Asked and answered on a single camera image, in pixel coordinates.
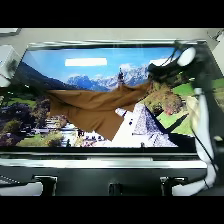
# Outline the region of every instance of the brown fabric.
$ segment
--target brown fabric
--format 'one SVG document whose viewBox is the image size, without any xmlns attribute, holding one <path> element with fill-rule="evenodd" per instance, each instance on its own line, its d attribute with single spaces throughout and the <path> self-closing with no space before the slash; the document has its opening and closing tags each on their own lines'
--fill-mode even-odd
<svg viewBox="0 0 224 224">
<path fill-rule="evenodd" d="M 50 115 L 63 114 L 76 127 L 87 132 L 96 131 L 112 140 L 124 119 L 115 110 L 133 111 L 149 87 L 150 84 L 145 83 L 135 87 L 123 85 L 111 92 L 49 90 Z"/>
</svg>

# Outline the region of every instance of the landscape picture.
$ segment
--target landscape picture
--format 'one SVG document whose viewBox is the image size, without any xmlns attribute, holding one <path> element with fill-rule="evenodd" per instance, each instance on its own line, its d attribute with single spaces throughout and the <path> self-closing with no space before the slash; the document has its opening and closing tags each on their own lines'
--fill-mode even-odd
<svg viewBox="0 0 224 224">
<path fill-rule="evenodd" d="M 122 84 L 142 84 L 148 79 L 148 65 L 161 65 L 173 50 L 169 47 L 27 51 L 14 76 L 17 88 L 9 86 L 1 102 L 0 146 L 119 147 L 119 142 L 114 145 L 96 132 L 75 127 L 64 115 L 51 117 L 50 101 L 41 90 L 109 92 L 120 85 L 120 74 Z M 67 59 L 76 58 L 105 58 L 106 64 L 66 66 Z M 224 79 L 215 80 L 214 88 L 222 106 Z M 146 98 L 138 103 L 141 110 L 131 136 L 133 142 L 143 142 L 133 147 L 194 145 L 189 110 L 189 105 L 197 102 L 193 95 L 188 78 L 181 73 L 166 83 L 155 82 Z M 126 112 L 116 113 L 123 116 Z"/>
</svg>

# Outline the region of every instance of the display screen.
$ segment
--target display screen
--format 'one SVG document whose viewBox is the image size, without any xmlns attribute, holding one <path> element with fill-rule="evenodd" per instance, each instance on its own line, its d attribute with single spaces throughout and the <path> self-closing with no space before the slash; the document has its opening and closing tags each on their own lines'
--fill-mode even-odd
<svg viewBox="0 0 224 224">
<path fill-rule="evenodd" d="M 181 73 L 166 83 L 155 82 L 132 112 L 115 108 L 113 112 L 124 120 L 113 139 L 97 131 L 82 130 L 64 114 L 51 116 L 50 100 L 39 91 L 111 92 L 121 85 L 137 86 L 148 81 L 149 64 L 168 64 L 173 50 L 172 47 L 27 50 L 14 75 L 20 88 L 10 89 L 1 103 L 0 146 L 192 147 L 190 115 L 196 98 Z"/>
</svg>

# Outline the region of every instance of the floor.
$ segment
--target floor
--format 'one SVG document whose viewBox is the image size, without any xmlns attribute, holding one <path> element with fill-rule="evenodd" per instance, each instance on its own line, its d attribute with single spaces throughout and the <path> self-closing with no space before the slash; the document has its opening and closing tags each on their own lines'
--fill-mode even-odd
<svg viewBox="0 0 224 224">
<path fill-rule="evenodd" d="M 17 36 L 0 37 L 0 45 L 12 45 L 22 56 L 29 43 L 75 40 L 204 39 L 211 50 L 217 42 L 209 28 L 22 28 Z"/>
</svg>

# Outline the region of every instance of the sky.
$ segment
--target sky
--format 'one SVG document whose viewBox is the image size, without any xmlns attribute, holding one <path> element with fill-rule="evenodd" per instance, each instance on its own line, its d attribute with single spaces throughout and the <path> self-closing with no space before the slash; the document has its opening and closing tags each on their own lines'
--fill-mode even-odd
<svg viewBox="0 0 224 224">
<path fill-rule="evenodd" d="M 172 47 L 154 48 L 94 48 L 26 51 L 23 62 L 50 78 L 67 82 L 74 75 L 88 75 L 89 78 L 109 77 L 122 68 L 139 67 L 150 60 L 168 58 Z M 70 58 L 106 58 L 102 66 L 65 66 Z"/>
</svg>

